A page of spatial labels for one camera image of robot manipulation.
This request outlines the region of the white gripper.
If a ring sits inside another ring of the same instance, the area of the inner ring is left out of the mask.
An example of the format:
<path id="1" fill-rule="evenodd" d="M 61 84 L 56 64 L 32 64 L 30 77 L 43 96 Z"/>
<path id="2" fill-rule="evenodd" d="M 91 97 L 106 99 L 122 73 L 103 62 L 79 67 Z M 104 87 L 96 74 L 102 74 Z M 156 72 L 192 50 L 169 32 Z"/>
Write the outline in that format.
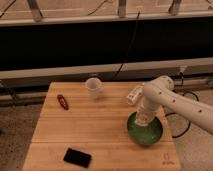
<path id="1" fill-rule="evenodd" d="M 139 126 L 148 126 L 158 113 L 158 104 L 143 99 L 136 112 L 135 123 Z"/>

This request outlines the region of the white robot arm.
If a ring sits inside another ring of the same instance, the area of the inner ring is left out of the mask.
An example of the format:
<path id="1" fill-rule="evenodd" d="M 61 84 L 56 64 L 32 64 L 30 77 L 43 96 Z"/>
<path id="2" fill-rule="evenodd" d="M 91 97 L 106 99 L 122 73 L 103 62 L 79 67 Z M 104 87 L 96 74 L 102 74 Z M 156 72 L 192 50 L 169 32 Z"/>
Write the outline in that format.
<path id="1" fill-rule="evenodd" d="M 213 106 L 186 98 L 173 92 L 174 82 L 169 76 L 160 76 L 143 86 L 143 97 L 135 123 L 148 126 L 165 106 L 213 135 Z"/>

